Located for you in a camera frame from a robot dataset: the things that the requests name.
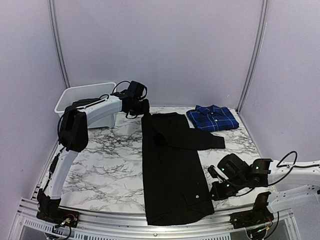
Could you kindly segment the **black long sleeve shirt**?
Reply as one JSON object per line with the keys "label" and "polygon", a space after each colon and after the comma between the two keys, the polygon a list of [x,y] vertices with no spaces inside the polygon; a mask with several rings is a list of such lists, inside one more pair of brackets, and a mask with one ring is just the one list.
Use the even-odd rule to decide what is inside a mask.
{"label": "black long sleeve shirt", "polygon": [[146,113],[141,127],[148,225],[185,225],[212,215],[215,210],[198,152],[224,149],[224,138],[191,128],[176,112]]}

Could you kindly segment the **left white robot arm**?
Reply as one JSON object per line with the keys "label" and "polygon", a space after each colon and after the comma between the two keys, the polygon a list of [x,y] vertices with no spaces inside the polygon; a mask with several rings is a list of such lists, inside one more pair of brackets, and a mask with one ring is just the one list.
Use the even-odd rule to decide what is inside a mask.
{"label": "left white robot arm", "polygon": [[37,194],[39,213],[53,223],[63,219],[63,211],[59,208],[62,188],[73,161],[89,143],[89,125],[120,112],[137,117],[148,113],[149,109],[148,99],[116,95],[67,107],[57,125],[58,143],[62,148],[50,165],[47,182]]}

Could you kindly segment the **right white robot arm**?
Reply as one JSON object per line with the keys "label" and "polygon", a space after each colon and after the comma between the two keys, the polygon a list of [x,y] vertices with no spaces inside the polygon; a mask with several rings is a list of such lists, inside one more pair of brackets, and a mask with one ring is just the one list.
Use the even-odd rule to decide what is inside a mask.
{"label": "right white robot arm", "polygon": [[208,172],[213,178],[221,180],[212,183],[210,194],[214,201],[235,197],[244,188],[269,188],[277,184],[294,186],[292,189],[258,194],[254,208],[247,214],[252,224],[260,223],[268,212],[275,214],[320,202],[319,161],[296,165],[294,162],[258,158],[249,165],[235,154],[229,154],[217,167],[211,165]]}

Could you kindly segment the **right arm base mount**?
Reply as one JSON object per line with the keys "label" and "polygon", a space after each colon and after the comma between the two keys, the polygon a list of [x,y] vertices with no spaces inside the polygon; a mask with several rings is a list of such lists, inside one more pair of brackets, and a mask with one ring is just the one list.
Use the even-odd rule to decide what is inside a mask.
{"label": "right arm base mount", "polygon": [[274,220],[268,206],[270,191],[259,193],[251,210],[234,212],[230,215],[230,223],[234,229],[247,228]]}

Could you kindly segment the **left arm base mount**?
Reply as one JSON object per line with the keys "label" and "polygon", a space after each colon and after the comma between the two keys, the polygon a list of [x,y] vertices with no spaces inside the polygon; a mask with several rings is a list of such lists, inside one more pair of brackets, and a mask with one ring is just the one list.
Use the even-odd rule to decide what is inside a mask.
{"label": "left arm base mount", "polygon": [[65,222],[72,228],[77,227],[80,213],[78,211],[60,208],[59,201],[49,201],[38,203],[36,217],[40,220],[60,225]]}

